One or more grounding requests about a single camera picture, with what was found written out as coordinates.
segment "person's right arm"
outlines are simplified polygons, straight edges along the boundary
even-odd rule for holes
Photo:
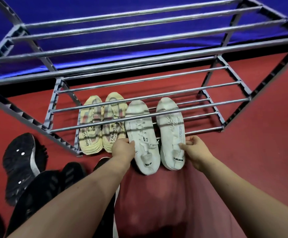
[[[288,206],[217,160],[199,137],[186,137],[186,144],[180,147],[193,166],[208,178],[247,237],[288,238]]]

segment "yellow shoe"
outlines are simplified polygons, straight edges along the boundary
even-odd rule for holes
[[[112,92],[107,96],[105,101],[108,102],[121,99],[124,98],[120,94],[118,94],[117,92]],[[111,119],[123,118],[125,116],[126,108],[126,103],[105,105],[103,120],[106,121]],[[126,138],[124,122],[105,124],[103,125],[102,133],[104,149],[106,150],[106,152],[112,153],[112,145],[114,144],[114,142],[117,139]]]
[[[84,105],[102,103],[99,96],[91,96]],[[103,106],[84,108],[80,113],[80,124],[95,123],[103,120]],[[86,155],[96,154],[103,148],[101,126],[82,128],[79,131],[81,151]]]

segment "blue wall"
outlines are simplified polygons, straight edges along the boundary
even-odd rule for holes
[[[100,15],[124,11],[141,10],[163,6],[173,6],[212,0],[6,0],[25,23],[39,21],[57,20],[64,18],[83,17],[90,15]],[[259,0],[270,7],[288,15],[288,0]],[[44,31],[59,31],[73,28],[96,27],[115,23],[139,21],[169,17],[174,15],[188,15],[224,9],[233,9],[236,5],[225,5],[219,7],[207,7],[185,11],[153,14],[147,16],[135,16],[110,20],[101,20],[66,26],[49,27],[42,29],[31,29],[31,33]],[[120,40],[137,39],[144,37],[161,36],[182,32],[191,32],[203,29],[228,26],[231,17],[215,17],[201,20],[169,23],[148,27],[137,27],[131,29],[115,30],[108,32],[84,34],[80,36],[61,37],[55,39],[39,40],[40,46],[44,50],[54,50],[65,47],[77,47],[82,45],[92,45]],[[245,14],[239,24],[254,23],[266,20],[258,14]],[[0,13],[0,40],[11,28],[11,24]],[[265,29],[253,29],[244,32],[237,32],[233,35],[231,42],[255,40],[273,36],[288,34],[287,31],[279,27],[269,27]],[[207,47],[220,44],[223,35],[210,37],[192,38],[186,40],[176,40],[134,47],[116,48],[111,50],[101,50],[82,54],[52,57],[51,60],[57,68],[87,65],[103,61],[120,60],[132,57],[141,57],[155,54],[163,54],[174,51],[190,50],[199,47]],[[15,46],[11,55],[31,52],[26,43],[19,43]],[[32,73],[46,70],[39,60],[31,60],[24,63],[7,63],[0,68],[0,78],[14,76],[25,73]]]

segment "person's left arm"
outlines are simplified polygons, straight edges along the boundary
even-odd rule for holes
[[[96,171],[60,193],[9,238],[92,237],[111,198],[135,156],[134,141],[118,139],[113,157]]]

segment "shoe rack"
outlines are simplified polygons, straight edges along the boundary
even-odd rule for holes
[[[197,9],[200,7],[227,5],[227,4],[233,4],[233,3],[236,4],[235,9],[224,10],[224,11],[197,13],[193,15],[174,16],[174,17],[168,17],[168,18],[136,21],[136,22],[122,23],[122,24],[100,26],[100,27],[72,29],[72,30],[61,31],[61,32],[39,33],[39,34],[34,34],[34,35],[31,35],[29,32],[29,30],[32,28],[50,27],[50,26],[57,26],[57,25],[66,25],[66,24],[71,24],[71,23],[88,22],[88,21],[104,20],[104,19],[112,19],[112,18],[122,18],[122,17],[129,17],[129,16],[162,13],[162,12],[172,12],[172,11],[185,10],[185,9]],[[44,123],[38,122],[36,119],[28,115],[26,112],[18,108],[16,105],[8,101],[2,95],[0,95],[0,109],[8,113],[9,115],[15,117],[22,123],[40,132],[41,134],[47,136],[49,139],[53,140],[59,146],[65,148],[67,151],[77,156],[81,154],[81,151],[79,148],[79,142],[78,142],[78,132],[80,128],[109,124],[113,122],[122,122],[122,121],[127,121],[127,120],[139,119],[143,117],[154,117],[158,115],[171,114],[171,113],[182,112],[182,111],[187,111],[187,110],[211,107],[213,109],[212,113],[197,115],[197,116],[190,116],[190,117],[186,117],[185,119],[198,119],[202,116],[214,115],[214,116],[217,116],[221,125],[218,127],[214,127],[214,128],[195,130],[195,131],[186,133],[186,135],[197,134],[201,132],[222,131],[231,123],[232,120],[234,120],[237,116],[240,115],[240,112],[244,110],[245,107],[247,107],[251,102],[253,102],[254,98],[258,95],[258,93],[260,93],[270,81],[272,81],[277,76],[279,76],[288,67],[288,54],[287,54],[284,57],[284,59],[279,64],[277,64],[277,66],[272,70],[272,72],[269,75],[267,75],[254,90],[250,90],[249,87],[243,82],[241,77],[238,76],[238,74],[229,66],[229,64],[222,57],[223,53],[288,44],[288,38],[274,38],[268,41],[257,41],[257,42],[247,43],[247,44],[237,44],[237,45],[228,46],[229,40],[231,36],[233,35],[233,32],[235,31],[244,31],[244,30],[248,30],[251,28],[258,28],[258,27],[262,28],[262,27],[270,27],[270,26],[282,26],[283,28],[286,28],[288,30],[288,17],[277,12],[276,10],[273,10],[267,7],[266,5],[256,0],[210,1],[210,2],[204,2],[204,3],[193,3],[193,4],[188,4],[188,5],[162,7],[162,8],[154,8],[154,9],[147,9],[147,10],[123,12],[123,13],[88,16],[88,17],[81,17],[81,18],[45,21],[45,22],[30,23],[30,24],[23,23],[22,20],[19,18],[19,16],[12,10],[12,8],[4,0],[0,0],[0,10],[3,12],[3,14],[5,14],[8,20],[11,21],[11,23],[13,24],[13,27],[11,28],[11,30],[6,34],[6,36],[0,42],[0,64],[5,63],[5,62],[21,62],[25,60],[38,58],[43,62],[43,64],[49,70],[49,72],[45,72],[45,73],[29,74],[29,75],[22,75],[22,76],[16,76],[16,77],[11,77],[11,78],[0,79],[0,85],[6,85],[6,84],[11,84],[11,83],[21,83],[21,82],[27,82],[27,81],[32,81],[32,80],[42,80],[42,79],[48,79],[48,78],[55,79],[55,87],[53,90],[53,94],[51,96],[50,105],[47,110]],[[252,24],[238,25],[238,21],[240,20],[242,14],[249,13],[249,12],[257,13],[257,15],[264,15],[269,20],[264,21],[264,22],[252,23]],[[116,30],[116,29],[158,25],[158,24],[163,24],[163,23],[203,19],[203,18],[216,17],[216,16],[232,16],[232,19],[231,19],[230,24],[227,25],[227,27],[195,31],[195,32],[189,32],[189,33],[179,33],[179,34],[174,34],[174,35],[103,43],[103,44],[82,46],[82,47],[73,47],[73,48],[64,47],[63,49],[52,50],[52,51],[43,51],[36,42],[36,40],[39,40],[39,39],[55,38],[55,37],[63,37],[63,36],[71,36],[71,35],[82,35],[82,34],[93,33],[93,32],[103,32],[103,31],[110,31],[110,30]],[[69,55],[73,53],[91,52],[91,51],[103,50],[103,49],[109,49],[109,48],[128,47],[128,46],[156,43],[156,42],[162,42],[162,41],[209,36],[209,35],[220,34],[220,33],[225,33],[221,45],[218,47],[209,48],[209,49],[200,49],[200,50],[194,50],[194,51],[180,52],[176,54],[159,55],[159,56],[154,56],[154,57],[123,60],[123,61],[118,61],[118,62],[96,64],[96,65],[91,65],[91,66],[86,66],[86,67],[70,68],[70,69],[63,69],[63,70],[57,70],[49,59],[49,57],[51,56]],[[27,54],[9,56],[8,55],[9,52],[12,50],[14,45],[17,45],[18,42],[27,42],[32,48],[33,52],[27,53]],[[170,74],[170,75],[164,75],[164,76],[155,76],[155,77],[150,77],[150,78],[142,78],[142,79],[135,79],[135,80],[129,80],[129,81],[113,82],[113,83],[102,84],[102,85],[92,85],[92,86],[84,87],[84,88],[70,88],[66,82],[67,80],[71,80],[71,79],[89,78],[89,77],[95,77],[95,76],[117,74],[117,73],[122,73],[122,72],[157,68],[157,67],[177,65],[177,64],[190,63],[190,62],[197,63],[199,61],[205,61],[205,60],[210,60],[212,62],[210,68],[198,70],[198,71],[176,73],[176,74]],[[219,69],[224,69],[226,72],[228,72],[228,74],[231,76],[231,82],[218,84],[218,85],[208,85],[208,82],[210,80],[212,73]],[[86,106],[83,106],[75,95],[75,92],[79,92],[82,90],[91,90],[91,89],[97,89],[97,88],[102,88],[102,87],[124,85],[124,84],[129,84],[129,83],[145,82],[149,80],[167,79],[167,78],[174,77],[174,76],[181,76],[181,75],[199,73],[199,72],[206,73],[205,79],[201,87],[199,88],[174,90],[172,92],[156,93],[153,95],[139,96],[139,97],[127,98],[124,100],[115,100],[115,101],[103,102],[103,103],[98,103],[98,104],[90,104]],[[238,86],[241,89],[244,95],[244,98],[214,103],[211,97],[209,96],[207,90],[218,88],[218,87],[223,87],[223,86],[229,86],[229,85]],[[157,113],[152,112],[147,115],[139,115],[139,116],[120,118],[120,119],[102,121],[102,122],[97,122],[97,123],[88,123],[88,124],[80,124],[80,115],[78,115],[77,125],[71,126],[71,127],[53,129],[53,116],[55,113],[67,112],[70,110],[81,110],[82,108],[88,108],[88,107],[90,108],[90,107],[108,105],[108,104],[119,103],[119,102],[130,102],[132,100],[138,100],[138,99],[146,100],[150,98],[164,97],[164,96],[171,97],[172,95],[175,95],[175,94],[185,94],[189,92],[198,92],[201,99],[196,99],[196,100],[188,101],[185,103],[178,103],[179,109],[177,110],[170,110],[170,111],[157,112]],[[56,108],[59,95],[63,95],[63,94],[67,94],[71,97],[72,101],[75,104],[74,107],[62,108],[62,109]],[[207,101],[208,103],[198,105],[198,103],[201,101]],[[220,105],[225,105],[225,104],[230,104],[230,103],[240,103],[240,105],[227,120],[224,120],[217,107]],[[180,107],[181,104],[186,104],[189,106],[185,108],[181,108]],[[67,131],[67,130],[76,130],[74,143],[68,143],[67,141],[65,141],[63,138],[61,138],[57,134],[59,132]]]

